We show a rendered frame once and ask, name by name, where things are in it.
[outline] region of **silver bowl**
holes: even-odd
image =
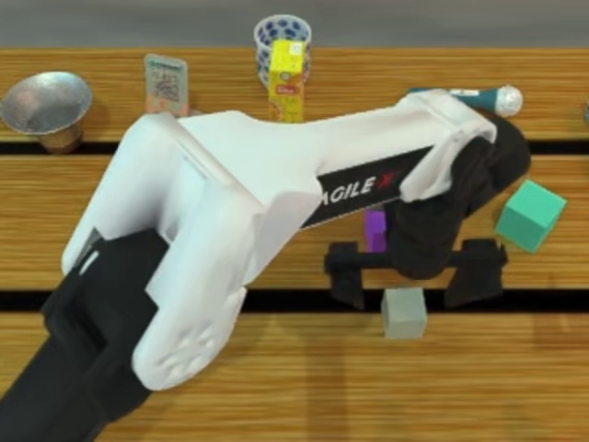
[[[36,137],[53,153],[74,150],[92,90],[69,72],[43,72],[12,86],[2,101],[2,120],[15,132]]]

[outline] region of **patterned cup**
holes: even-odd
[[[302,41],[306,45],[303,81],[309,78],[311,68],[311,27],[300,17],[278,14],[264,18],[254,28],[258,78],[268,87],[271,47],[275,40]]]

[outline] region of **yellow box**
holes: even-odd
[[[272,44],[268,101],[275,122],[303,122],[305,44],[276,40]]]

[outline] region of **green cube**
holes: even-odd
[[[566,203],[556,193],[526,180],[503,208],[495,230],[534,253],[556,225]]]

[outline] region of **metal bowl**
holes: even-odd
[[[43,72],[14,85],[2,101],[2,120],[15,132],[46,135],[77,124],[92,103],[92,90],[69,72]]]

